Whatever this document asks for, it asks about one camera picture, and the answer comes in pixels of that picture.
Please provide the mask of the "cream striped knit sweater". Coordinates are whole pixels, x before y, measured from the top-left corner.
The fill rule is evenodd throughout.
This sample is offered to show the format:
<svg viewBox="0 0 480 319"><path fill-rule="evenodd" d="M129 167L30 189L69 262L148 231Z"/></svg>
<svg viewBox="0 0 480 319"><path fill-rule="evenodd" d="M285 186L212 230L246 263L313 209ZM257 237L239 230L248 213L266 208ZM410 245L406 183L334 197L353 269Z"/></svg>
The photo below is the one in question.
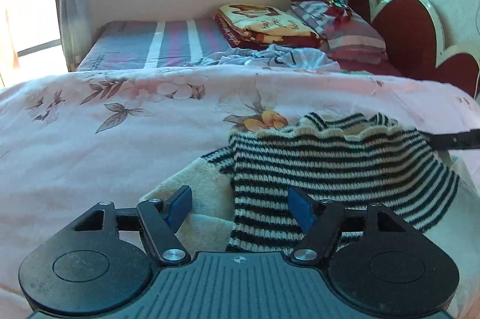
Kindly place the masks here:
<svg viewBox="0 0 480 319"><path fill-rule="evenodd" d="M415 128L383 114L310 113L281 129L234 130L228 144L163 181L150 197L183 185L194 211L231 220L230 252L291 252L303 238L287 204L292 187L351 209L381 203L420 231L448 211L460 179Z"/></svg>

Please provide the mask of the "striped red pillow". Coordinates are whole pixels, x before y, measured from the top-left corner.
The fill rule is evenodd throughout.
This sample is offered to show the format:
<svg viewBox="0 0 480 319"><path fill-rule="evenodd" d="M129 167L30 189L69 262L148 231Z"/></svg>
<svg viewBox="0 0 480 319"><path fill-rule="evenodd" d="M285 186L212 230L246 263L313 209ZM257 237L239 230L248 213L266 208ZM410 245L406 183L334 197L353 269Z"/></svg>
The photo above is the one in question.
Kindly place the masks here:
<svg viewBox="0 0 480 319"><path fill-rule="evenodd" d="M341 15L326 14L327 54L332 59L359 61L377 65L386 61L385 41L353 10Z"/></svg>

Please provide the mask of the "crumpled light blue garment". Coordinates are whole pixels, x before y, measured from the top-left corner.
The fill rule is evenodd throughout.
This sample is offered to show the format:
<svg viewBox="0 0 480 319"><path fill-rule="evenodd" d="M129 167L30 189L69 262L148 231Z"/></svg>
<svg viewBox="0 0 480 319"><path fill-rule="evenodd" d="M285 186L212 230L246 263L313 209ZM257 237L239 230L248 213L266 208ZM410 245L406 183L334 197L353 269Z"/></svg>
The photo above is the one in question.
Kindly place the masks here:
<svg viewBox="0 0 480 319"><path fill-rule="evenodd" d="M221 65L255 66L262 68L287 68L315 72L341 72L340 65L327 57L326 53L314 48L289 48L270 45L267 49L231 48L193 60L189 66L209 67Z"/></svg>

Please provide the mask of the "folded yellow red blanket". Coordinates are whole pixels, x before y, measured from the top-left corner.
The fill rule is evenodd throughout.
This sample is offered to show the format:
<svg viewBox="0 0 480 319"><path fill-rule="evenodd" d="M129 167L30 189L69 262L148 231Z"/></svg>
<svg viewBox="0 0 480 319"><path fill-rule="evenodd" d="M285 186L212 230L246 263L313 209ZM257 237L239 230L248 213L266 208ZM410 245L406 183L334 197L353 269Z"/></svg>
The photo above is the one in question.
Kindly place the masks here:
<svg viewBox="0 0 480 319"><path fill-rule="evenodd" d="M264 49L269 45L319 49L325 38L292 13L272 6L227 4L214 21L233 48Z"/></svg>

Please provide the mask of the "striped purple bed sheet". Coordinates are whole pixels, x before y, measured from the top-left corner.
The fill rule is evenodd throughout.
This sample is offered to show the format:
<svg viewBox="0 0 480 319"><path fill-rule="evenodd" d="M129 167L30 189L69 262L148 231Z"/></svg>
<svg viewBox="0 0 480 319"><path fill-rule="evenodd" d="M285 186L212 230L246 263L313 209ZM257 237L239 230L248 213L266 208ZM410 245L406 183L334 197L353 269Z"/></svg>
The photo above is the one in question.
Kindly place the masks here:
<svg viewBox="0 0 480 319"><path fill-rule="evenodd" d="M109 22L77 70L182 67L229 48L227 39L209 17L170 22Z"/></svg>

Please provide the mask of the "red heart-shaped headboard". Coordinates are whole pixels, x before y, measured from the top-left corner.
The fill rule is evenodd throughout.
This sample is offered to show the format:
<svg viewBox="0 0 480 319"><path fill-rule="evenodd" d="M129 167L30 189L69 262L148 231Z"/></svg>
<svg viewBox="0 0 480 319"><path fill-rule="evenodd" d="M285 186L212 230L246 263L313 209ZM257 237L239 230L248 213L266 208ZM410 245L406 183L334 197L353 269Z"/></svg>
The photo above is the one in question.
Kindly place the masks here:
<svg viewBox="0 0 480 319"><path fill-rule="evenodd" d="M451 84L479 98L479 45L446 45L429 0L347 0L381 35L388 60L401 75Z"/></svg>

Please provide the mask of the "folded striped cloth with bow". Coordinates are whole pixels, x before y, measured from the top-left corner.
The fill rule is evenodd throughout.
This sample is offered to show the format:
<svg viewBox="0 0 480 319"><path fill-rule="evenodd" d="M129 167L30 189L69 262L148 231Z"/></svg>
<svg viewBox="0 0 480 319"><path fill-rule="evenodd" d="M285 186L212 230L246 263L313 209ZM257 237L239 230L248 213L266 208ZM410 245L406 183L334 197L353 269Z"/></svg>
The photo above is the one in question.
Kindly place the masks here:
<svg viewBox="0 0 480 319"><path fill-rule="evenodd" d="M352 9L345 0L290 0L290 9L325 39L352 18Z"/></svg>

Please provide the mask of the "pink floral quilt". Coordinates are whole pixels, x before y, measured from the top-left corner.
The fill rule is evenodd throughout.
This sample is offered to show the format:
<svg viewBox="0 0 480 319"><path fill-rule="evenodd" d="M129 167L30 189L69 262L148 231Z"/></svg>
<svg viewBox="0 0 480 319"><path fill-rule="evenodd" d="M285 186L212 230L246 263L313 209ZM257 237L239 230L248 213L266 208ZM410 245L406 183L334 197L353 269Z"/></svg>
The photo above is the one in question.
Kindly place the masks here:
<svg viewBox="0 0 480 319"><path fill-rule="evenodd" d="M134 206L227 144L259 102L290 123L315 111L382 113L429 133L479 126L479 105L449 84L222 65L85 71L1 91L1 315L26 318L24 258L100 201Z"/></svg>

